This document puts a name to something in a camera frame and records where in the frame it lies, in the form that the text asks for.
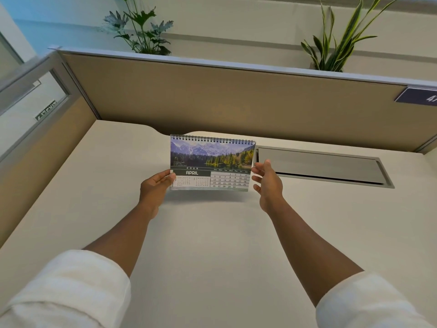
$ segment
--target mini calendar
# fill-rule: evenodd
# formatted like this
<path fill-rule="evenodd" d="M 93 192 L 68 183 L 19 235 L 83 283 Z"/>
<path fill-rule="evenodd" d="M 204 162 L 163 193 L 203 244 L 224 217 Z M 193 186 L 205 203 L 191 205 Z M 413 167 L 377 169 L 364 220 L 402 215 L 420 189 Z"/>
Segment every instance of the mini calendar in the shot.
<path fill-rule="evenodd" d="M 248 191 L 254 158 L 252 140 L 170 136 L 170 190 Z"/>

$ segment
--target white shirt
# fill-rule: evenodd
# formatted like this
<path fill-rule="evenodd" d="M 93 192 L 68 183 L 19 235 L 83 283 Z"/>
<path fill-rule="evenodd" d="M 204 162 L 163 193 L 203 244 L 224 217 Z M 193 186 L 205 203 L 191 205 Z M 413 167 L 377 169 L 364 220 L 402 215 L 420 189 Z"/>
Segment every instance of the white shirt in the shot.
<path fill-rule="evenodd" d="M 130 298 L 129 278 L 118 264 L 94 252 L 67 251 L 10 300 L 0 327 L 117 328 Z M 367 272 L 332 288 L 315 314 L 319 328 L 432 328 L 390 283 Z"/>

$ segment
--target potted plant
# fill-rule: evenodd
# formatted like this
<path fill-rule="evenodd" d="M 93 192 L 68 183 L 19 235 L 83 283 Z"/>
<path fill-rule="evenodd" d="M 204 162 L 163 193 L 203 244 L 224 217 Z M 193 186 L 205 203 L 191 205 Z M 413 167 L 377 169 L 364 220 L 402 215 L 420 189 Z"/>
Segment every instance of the potted plant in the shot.
<path fill-rule="evenodd" d="M 320 6 L 322 8 L 322 19 L 323 19 L 323 37 L 322 41 L 316 36 L 314 38 L 314 44 L 319 51 L 320 58 L 317 57 L 317 53 L 309 43 L 304 40 L 301 42 L 302 48 L 311 56 L 313 59 L 313 67 L 316 70 L 324 71 L 337 71 L 343 72 L 343 66 L 347 61 L 347 58 L 352 54 L 355 44 L 364 39 L 375 38 L 377 36 L 362 36 L 363 32 L 368 28 L 368 26 L 392 3 L 396 0 L 391 1 L 371 20 L 364 24 L 364 20 L 367 18 L 369 13 L 375 9 L 379 4 L 380 0 L 374 0 L 369 10 L 366 12 L 365 16 L 360 20 L 361 11 L 363 8 L 363 0 L 360 0 L 357 8 L 355 9 L 349 23 L 347 24 L 346 30 L 344 31 L 343 37 L 339 44 L 332 34 L 332 29 L 334 27 L 335 16 L 332 8 L 329 7 L 330 13 L 330 29 L 326 32 L 326 14 L 323 8 L 322 1 L 319 0 Z M 330 52 L 331 39 L 334 39 L 334 50 Z"/>
<path fill-rule="evenodd" d="M 167 23 L 162 21 L 159 25 L 150 23 L 151 28 L 146 29 L 145 24 L 148 19 L 156 16 L 155 8 L 146 13 L 144 10 L 138 10 L 135 0 L 124 0 L 124 2 L 126 3 L 128 11 L 124 11 L 123 16 L 120 15 L 118 11 L 116 11 L 115 14 L 110 11 L 109 15 L 104 18 L 106 22 L 104 30 L 115 33 L 114 38 L 123 38 L 135 53 L 157 55 L 171 54 L 171 52 L 163 46 L 163 44 L 170 43 L 161 37 L 161 33 L 171 28 L 173 21 L 170 20 Z M 135 35 L 127 33 L 124 29 L 129 20 L 132 20 Z"/>

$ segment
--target spiral binding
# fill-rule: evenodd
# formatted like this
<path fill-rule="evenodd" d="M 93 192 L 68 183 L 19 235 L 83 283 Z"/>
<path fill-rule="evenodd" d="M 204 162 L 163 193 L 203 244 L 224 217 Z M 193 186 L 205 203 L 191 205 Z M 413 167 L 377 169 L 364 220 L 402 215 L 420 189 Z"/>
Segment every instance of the spiral binding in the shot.
<path fill-rule="evenodd" d="M 202 136 L 187 136 L 187 135 L 170 135 L 172 139 L 193 140 L 196 142 L 210 142 L 210 143 L 226 143 L 226 144 L 249 144 L 254 145 L 253 140 L 247 139 L 229 139 L 229 138 L 214 138 Z"/>

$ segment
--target white desk surface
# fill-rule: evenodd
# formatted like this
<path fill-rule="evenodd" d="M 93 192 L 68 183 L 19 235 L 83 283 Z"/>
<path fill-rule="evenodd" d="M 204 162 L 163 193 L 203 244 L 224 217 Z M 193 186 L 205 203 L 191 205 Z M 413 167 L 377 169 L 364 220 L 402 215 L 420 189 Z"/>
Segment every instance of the white desk surface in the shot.
<path fill-rule="evenodd" d="M 424 156 L 253 139 L 380 157 L 395 189 L 284 177 L 284 196 L 322 237 L 388 279 L 436 325 L 437 176 Z M 140 182 L 168 168 L 169 147 L 169 137 L 148 126 L 96 121 L 0 249 L 0 306 L 54 256 L 114 226 L 136 204 Z M 169 192 L 131 281 L 123 327 L 316 327 L 252 188 Z"/>

